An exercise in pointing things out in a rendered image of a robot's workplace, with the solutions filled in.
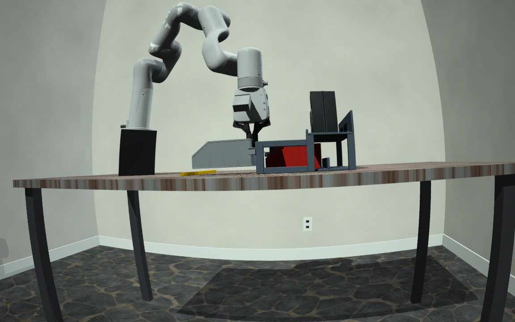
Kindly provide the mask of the grey metal bin rack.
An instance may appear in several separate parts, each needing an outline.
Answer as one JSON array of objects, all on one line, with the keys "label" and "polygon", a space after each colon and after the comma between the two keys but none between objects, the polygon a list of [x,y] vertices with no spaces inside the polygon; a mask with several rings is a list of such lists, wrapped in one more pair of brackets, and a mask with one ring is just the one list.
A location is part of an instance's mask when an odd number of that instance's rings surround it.
[{"label": "grey metal bin rack", "polygon": [[[335,170],[356,170],[355,158],[355,134],[352,110],[338,124],[339,132],[318,132],[308,133],[306,130],[306,140],[274,140],[274,141],[256,141],[255,148],[249,148],[249,155],[256,155],[256,174],[278,174],[278,173],[308,173],[315,171],[335,171]],[[315,168],[314,144],[323,141],[337,142],[337,166],[342,166],[342,142],[347,138],[347,149],[349,167],[330,168],[328,158],[322,159],[322,167],[327,169]],[[318,140],[317,140],[318,139]],[[337,140],[338,139],[338,140]],[[322,140],[322,141],[320,141]],[[341,140],[341,141],[339,141]],[[307,146],[308,166],[290,166],[290,167],[265,167],[264,165],[264,148],[270,148],[270,152],[265,152],[268,157],[278,147],[290,146]]]}]

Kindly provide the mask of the red open bin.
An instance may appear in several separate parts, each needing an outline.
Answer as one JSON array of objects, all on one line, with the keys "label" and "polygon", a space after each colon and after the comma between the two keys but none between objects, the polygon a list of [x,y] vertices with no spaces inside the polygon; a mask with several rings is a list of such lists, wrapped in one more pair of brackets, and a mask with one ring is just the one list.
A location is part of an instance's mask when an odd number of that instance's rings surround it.
[{"label": "red open bin", "polygon": [[[314,144],[315,168],[322,168],[321,143]],[[266,157],[266,167],[308,166],[307,146],[278,147]]]}]

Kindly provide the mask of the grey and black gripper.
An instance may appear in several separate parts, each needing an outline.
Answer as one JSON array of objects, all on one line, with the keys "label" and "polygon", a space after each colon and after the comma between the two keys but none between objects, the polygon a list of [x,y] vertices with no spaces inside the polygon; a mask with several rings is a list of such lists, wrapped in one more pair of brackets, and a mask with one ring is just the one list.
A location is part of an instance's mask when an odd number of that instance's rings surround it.
[{"label": "grey and black gripper", "polygon": [[[236,90],[237,94],[251,94],[250,111],[233,112],[233,127],[241,128],[246,133],[246,139],[252,139],[252,147],[258,141],[259,131],[266,126],[270,126],[270,112],[266,89],[262,86],[242,86]],[[250,123],[254,124],[251,134]]]}]

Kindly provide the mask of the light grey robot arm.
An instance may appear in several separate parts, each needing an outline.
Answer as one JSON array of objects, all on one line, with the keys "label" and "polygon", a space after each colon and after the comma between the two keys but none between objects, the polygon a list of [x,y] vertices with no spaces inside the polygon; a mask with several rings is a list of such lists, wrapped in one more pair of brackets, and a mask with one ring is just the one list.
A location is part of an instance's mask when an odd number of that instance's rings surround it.
[{"label": "light grey robot arm", "polygon": [[165,81],[181,56],[182,45],[174,41],[181,22],[203,30],[206,39],[202,54],[211,71],[237,76],[238,88],[268,85],[268,81],[263,80],[262,53],[259,49],[246,47],[237,54],[221,49],[220,42],[229,36],[231,19],[227,13],[214,6],[199,9],[181,2],[170,9],[149,46],[148,52],[161,60],[142,57],[134,64],[129,120],[120,124],[124,130],[151,130],[153,82]]}]

